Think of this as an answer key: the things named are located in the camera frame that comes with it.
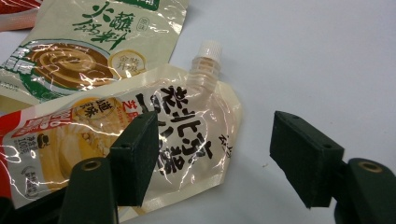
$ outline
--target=plastic pouch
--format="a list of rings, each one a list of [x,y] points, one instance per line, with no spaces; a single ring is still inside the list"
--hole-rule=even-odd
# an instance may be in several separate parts
[[[0,66],[0,111],[36,105],[168,63],[188,0],[44,1]]]
[[[42,2],[42,0],[0,1],[0,32],[33,27]]]
[[[217,43],[207,42],[190,73],[165,64],[1,117],[1,194],[20,207],[65,186],[74,164],[105,156],[126,125],[148,111],[158,113],[160,156],[143,206],[122,208],[120,220],[221,184],[241,105],[218,81],[220,53]]]

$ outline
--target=seasoning packet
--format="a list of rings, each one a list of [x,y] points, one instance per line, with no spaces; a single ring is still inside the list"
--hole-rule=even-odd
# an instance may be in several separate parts
[[[121,207],[120,221],[221,184],[242,108],[218,81],[218,56],[206,55],[216,45],[208,46],[189,73],[165,64],[0,117],[0,196],[18,208],[64,187],[77,162],[107,155],[128,123],[148,111],[158,113],[160,156],[143,206]]]
[[[0,95],[23,108],[168,63],[188,3],[44,1],[35,28],[0,66]]]
[[[0,32],[33,27],[42,3],[42,0],[0,1]]]

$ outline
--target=clamp jaw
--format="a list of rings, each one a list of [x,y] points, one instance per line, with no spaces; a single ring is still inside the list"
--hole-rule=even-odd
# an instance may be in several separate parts
[[[159,156],[156,112],[136,117],[111,146],[106,158],[73,167],[69,184],[14,209],[0,198],[0,224],[119,223],[118,205],[141,206]]]
[[[270,155],[307,208],[329,207],[337,224],[396,223],[396,177],[366,159],[342,161],[344,149],[295,115],[276,111]]]

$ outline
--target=food packaging bag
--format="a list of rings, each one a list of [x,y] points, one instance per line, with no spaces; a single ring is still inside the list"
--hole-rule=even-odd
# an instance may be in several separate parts
[[[0,195],[21,207],[66,186],[74,164],[106,156],[131,120],[148,111],[158,113],[160,156],[143,206],[120,208],[120,220],[221,184],[242,106],[218,81],[219,64],[208,51],[190,72],[165,64],[0,117]]]
[[[90,90],[168,63],[188,3],[44,1],[35,28],[0,66],[0,111]]]
[[[42,0],[0,1],[0,32],[33,27],[42,2]]]

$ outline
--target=food image on packet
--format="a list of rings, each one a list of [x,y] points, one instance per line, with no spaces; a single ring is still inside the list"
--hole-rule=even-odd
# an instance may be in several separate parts
[[[148,111],[158,113],[160,156],[143,206],[121,207],[120,221],[221,184],[242,108],[218,81],[220,54],[219,44],[205,42],[190,72],[165,64],[0,117],[7,124],[0,130],[0,195],[21,207],[65,186],[74,164],[107,155],[130,121]]]
[[[42,2],[42,0],[0,1],[0,32],[33,27]]]
[[[36,105],[168,63],[188,3],[44,1],[35,28],[0,66],[0,95]],[[1,98],[0,110],[12,112]]]

